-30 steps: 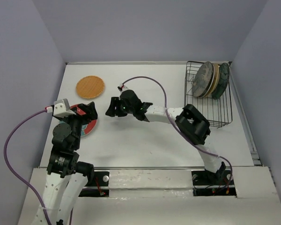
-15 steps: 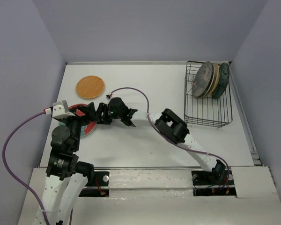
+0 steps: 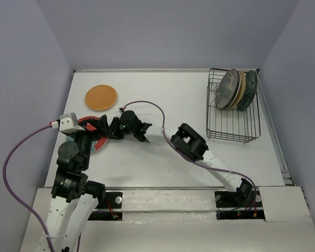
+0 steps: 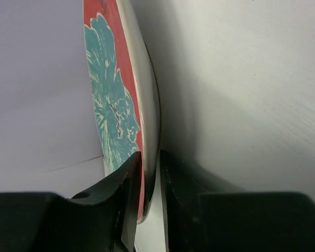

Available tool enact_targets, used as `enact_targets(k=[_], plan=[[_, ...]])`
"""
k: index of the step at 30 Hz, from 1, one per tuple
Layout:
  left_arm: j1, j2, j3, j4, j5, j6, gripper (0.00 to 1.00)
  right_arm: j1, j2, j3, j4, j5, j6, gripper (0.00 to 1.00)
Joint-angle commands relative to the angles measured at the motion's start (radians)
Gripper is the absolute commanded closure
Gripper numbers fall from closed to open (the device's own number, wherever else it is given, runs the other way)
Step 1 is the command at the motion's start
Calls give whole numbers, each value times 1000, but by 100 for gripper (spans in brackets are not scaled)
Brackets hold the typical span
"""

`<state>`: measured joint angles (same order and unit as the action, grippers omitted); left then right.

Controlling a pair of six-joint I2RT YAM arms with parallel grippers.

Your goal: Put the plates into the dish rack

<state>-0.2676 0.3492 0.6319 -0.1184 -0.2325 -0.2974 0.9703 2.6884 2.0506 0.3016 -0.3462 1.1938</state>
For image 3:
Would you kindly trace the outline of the red teal floral plate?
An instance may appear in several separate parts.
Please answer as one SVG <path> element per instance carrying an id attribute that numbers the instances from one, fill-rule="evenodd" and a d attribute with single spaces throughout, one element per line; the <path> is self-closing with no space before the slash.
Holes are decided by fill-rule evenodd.
<path id="1" fill-rule="evenodd" d="M 78 122 L 80 123 L 80 122 L 88 120 L 88 119 L 98 119 L 98 117 L 87 116 L 87 117 L 80 118 L 78 120 Z M 86 126 L 87 126 L 87 129 L 90 131 L 95 130 L 95 127 L 92 126 L 90 123 L 87 123 Z M 93 141 L 91 144 L 91 154 L 98 152 L 105 145 L 105 143 L 107 142 L 107 139 L 108 139 L 107 137 L 104 137 L 102 139 L 99 139 L 98 141 Z"/>

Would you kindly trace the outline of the orange woven round plate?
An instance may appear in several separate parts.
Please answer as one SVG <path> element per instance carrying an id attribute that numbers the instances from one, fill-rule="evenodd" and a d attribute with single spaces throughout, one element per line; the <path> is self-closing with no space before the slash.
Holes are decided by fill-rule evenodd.
<path id="1" fill-rule="evenodd" d="M 97 85 L 92 87 L 85 95 L 87 107 L 94 111 L 110 109 L 117 101 L 116 90 L 109 85 Z"/>

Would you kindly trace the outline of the grey deer plate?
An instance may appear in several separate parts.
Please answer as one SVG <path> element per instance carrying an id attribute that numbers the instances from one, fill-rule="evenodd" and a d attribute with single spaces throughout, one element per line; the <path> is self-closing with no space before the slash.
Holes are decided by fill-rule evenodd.
<path id="1" fill-rule="evenodd" d="M 231 69 L 225 73 L 216 89 L 216 108 L 226 109 L 235 98 L 238 88 L 239 72 L 236 69 Z"/>

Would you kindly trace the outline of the beige bird plate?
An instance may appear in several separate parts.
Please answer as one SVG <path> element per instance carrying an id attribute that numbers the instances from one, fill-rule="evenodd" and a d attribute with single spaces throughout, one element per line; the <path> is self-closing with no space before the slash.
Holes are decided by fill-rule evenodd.
<path id="1" fill-rule="evenodd" d="M 242 97 L 245 93 L 246 90 L 246 74 L 244 71 L 239 71 L 239 76 L 241 78 L 241 91 L 238 95 L 237 101 L 234 103 L 234 105 L 231 106 L 231 108 L 233 108 L 234 106 L 236 106 L 237 104 L 239 104 L 239 102 L 242 100 Z"/>

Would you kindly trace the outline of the dark blue glazed plate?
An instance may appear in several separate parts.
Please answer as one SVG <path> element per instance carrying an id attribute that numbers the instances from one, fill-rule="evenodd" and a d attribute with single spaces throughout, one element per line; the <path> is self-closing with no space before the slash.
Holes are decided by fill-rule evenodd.
<path id="1" fill-rule="evenodd" d="M 254 70 L 250 70 L 246 73 L 246 90 L 241 99 L 240 103 L 237 105 L 239 111 L 246 111 L 247 108 L 252 103 L 258 85 L 257 72 Z"/>

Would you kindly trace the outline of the white plate teal rim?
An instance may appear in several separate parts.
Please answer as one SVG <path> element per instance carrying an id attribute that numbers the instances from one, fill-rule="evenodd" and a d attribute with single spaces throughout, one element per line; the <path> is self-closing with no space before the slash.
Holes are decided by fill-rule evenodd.
<path id="1" fill-rule="evenodd" d="M 234 105 L 234 103 L 237 101 L 238 95 L 242 89 L 241 87 L 242 87 L 242 80 L 241 78 L 239 78 L 237 91 L 235 92 L 233 99 L 229 102 L 229 104 L 225 107 L 225 109 L 230 109 L 231 106 Z"/>

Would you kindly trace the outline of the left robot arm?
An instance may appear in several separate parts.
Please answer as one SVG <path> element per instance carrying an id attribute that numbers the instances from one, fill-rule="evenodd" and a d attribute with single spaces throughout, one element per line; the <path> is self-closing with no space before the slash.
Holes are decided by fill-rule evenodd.
<path id="1" fill-rule="evenodd" d="M 60 145 L 50 208 L 36 251 L 74 251 L 82 230 L 96 207 L 106 201 L 104 184 L 88 180 L 91 146 L 109 136 L 107 116 L 79 122 L 75 113 L 49 124 L 72 138 Z"/>

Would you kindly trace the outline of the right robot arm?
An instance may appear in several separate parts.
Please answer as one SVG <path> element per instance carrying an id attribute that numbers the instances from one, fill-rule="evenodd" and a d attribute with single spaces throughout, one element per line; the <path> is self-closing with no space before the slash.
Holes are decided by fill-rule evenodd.
<path id="1" fill-rule="evenodd" d="M 183 159 L 209 171 L 231 193 L 235 205 L 243 206 L 253 200 L 249 207 L 255 207 L 255 183 L 248 176 L 227 169 L 209 149 L 206 140 L 188 124 L 183 123 L 178 128 L 159 127 L 142 122 L 134 111 L 128 110 L 113 118 L 110 131 L 113 139 L 132 135 L 140 142 L 158 144 L 165 141 Z"/>

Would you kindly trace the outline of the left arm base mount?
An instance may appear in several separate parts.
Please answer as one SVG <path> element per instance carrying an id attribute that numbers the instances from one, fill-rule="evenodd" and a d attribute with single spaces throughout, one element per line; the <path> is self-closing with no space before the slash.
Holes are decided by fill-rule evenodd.
<path id="1" fill-rule="evenodd" d="M 106 191 L 105 200 L 90 214 L 88 221 L 121 221 L 123 192 Z"/>

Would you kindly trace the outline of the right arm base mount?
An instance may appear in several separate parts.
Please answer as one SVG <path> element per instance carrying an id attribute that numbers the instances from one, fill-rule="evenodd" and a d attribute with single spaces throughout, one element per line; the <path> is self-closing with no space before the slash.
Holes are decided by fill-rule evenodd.
<path id="1" fill-rule="evenodd" d="M 215 192 L 216 219 L 238 220 L 238 219 L 263 219 L 265 213 L 261 200 L 260 191 L 252 191 L 247 201 L 242 201 L 234 193 L 228 191 Z"/>

